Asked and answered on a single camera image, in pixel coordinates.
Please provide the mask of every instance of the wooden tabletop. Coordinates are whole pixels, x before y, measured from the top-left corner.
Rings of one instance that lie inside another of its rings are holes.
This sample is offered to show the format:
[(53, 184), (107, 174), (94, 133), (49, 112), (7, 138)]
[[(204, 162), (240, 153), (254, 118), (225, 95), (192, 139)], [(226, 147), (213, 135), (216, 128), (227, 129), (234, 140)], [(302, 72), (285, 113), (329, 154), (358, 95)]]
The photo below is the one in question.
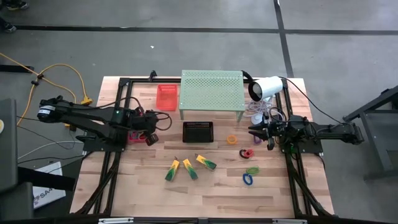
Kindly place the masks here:
[[(115, 100), (120, 77), (104, 77), (97, 105)], [(301, 78), (291, 79), (305, 92)], [(139, 99), (145, 110), (156, 110), (158, 83), (136, 83), (132, 95)], [(250, 97), (245, 85), (245, 100)], [(294, 114), (312, 119), (307, 99), (294, 86), (289, 86)], [(131, 108), (136, 105), (131, 101)], [(294, 216), (284, 155), (275, 146), (267, 151), (267, 142), (255, 146), (248, 134), (250, 118), (236, 122), (234, 112), (186, 111), (185, 121), (212, 121), (214, 142), (185, 144), (182, 142), (182, 122), (178, 110), (171, 111), (172, 127), (157, 131), (159, 142), (152, 146), (133, 144), (126, 147), (119, 166), (112, 216), (129, 217), (234, 217), (234, 218), (290, 218)], [(168, 120), (159, 121), (159, 127), (167, 127)], [(229, 145), (228, 135), (234, 134), (238, 142)], [(253, 149), (254, 157), (240, 158), (240, 149)], [(217, 164), (214, 171), (206, 169), (195, 160), (195, 153)], [(173, 182), (165, 180), (174, 157), (180, 167)], [(77, 211), (89, 199), (100, 179), (104, 153), (94, 152), (83, 161), (71, 212)], [(198, 174), (192, 180), (182, 161), (188, 158)], [(314, 196), (333, 213), (331, 198), (320, 159), (303, 154), (303, 164), (308, 187)], [(248, 167), (259, 166), (260, 173), (253, 177), (252, 186), (242, 180)], [(304, 211), (302, 193), (299, 201)], [(106, 204), (107, 189), (103, 197)]]

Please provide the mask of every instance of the black basket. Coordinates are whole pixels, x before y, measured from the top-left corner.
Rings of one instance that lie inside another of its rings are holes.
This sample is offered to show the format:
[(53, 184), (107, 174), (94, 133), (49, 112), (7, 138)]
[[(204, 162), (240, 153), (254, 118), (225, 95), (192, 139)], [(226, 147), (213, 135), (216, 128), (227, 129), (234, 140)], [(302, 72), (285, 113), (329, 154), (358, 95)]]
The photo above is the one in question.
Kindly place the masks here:
[(183, 123), (182, 142), (204, 143), (213, 141), (213, 122), (188, 121)]

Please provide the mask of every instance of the gray concrete floor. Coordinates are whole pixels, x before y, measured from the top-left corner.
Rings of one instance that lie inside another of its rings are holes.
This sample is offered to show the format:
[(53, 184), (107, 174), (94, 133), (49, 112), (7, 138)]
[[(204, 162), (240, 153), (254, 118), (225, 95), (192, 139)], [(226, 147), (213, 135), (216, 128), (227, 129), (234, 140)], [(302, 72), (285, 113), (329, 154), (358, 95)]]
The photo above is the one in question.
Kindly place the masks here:
[[(272, 0), (36, 0), (23, 12), (2, 16), (16, 24), (138, 27), (277, 28)], [(397, 29), (398, 3), (388, 0), (280, 0), (287, 29)], [(297, 78), (304, 78), (308, 96), (324, 111), (341, 118), (398, 84), (396, 36), (288, 35)], [(97, 100), (103, 76), (179, 76), (183, 69), (246, 70), (253, 76), (286, 76), (278, 34), (207, 34), (156, 32), (57, 32), (19, 30), (0, 34), (0, 52), (41, 70), (53, 63), (78, 69), (90, 97)], [(12, 64), (0, 58), (0, 63)], [(21, 115), (33, 75), (2, 73), (0, 98), (17, 100)], [(82, 96), (77, 76), (66, 68), (48, 72), (49, 79)], [(27, 114), (34, 118), (41, 99), (63, 95), (42, 83)], [(332, 123), (315, 108), (314, 120)], [(62, 124), (25, 120), (23, 126), (56, 141), (71, 137)], [(19, 155), (48, 141), (18, 130)], [(366, 141), (351, 146), (323, 141), (326, 174), (337, 215), (398, 222), (397, 179), (364, 182), (363, 175), (380, 169)], [(66, 151), (46, 147), (26, 159), (81, 153), (81, 144)], [(40, 167), (49, 161), (27, 163)]]

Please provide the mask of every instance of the person's foot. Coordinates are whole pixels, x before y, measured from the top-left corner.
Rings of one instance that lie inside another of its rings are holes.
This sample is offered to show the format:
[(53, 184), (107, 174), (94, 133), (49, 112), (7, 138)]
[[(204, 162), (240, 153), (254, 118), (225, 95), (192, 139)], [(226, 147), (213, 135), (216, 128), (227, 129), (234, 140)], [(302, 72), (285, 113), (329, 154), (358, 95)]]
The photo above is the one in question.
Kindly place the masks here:
[(20, 10), (20, 9), (27, 9), (29, 7), (28, 2), (21, 1), (19, 4), (10, 4), (6, 6), (8, 10), (10, 11), (15, 11), (15, 10)]
[(9, 33), (9, 34), (15, 32), (16, 30), (17, 30), (17, 28), (14, 25), (10, 24), (10, 23), (8, 23), (3, 28), (3, 31), (6, 32), (6, 33)]

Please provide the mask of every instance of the green perforated platform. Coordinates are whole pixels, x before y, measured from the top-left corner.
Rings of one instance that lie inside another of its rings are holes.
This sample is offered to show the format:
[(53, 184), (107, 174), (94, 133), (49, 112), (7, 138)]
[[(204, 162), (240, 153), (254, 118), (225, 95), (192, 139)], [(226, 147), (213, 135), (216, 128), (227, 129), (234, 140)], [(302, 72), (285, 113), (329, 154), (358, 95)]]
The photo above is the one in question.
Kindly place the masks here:
[(244, 109), (243, 75), (240, 71), (182, 70), (180, 114), (184, 110), (236, 111)]

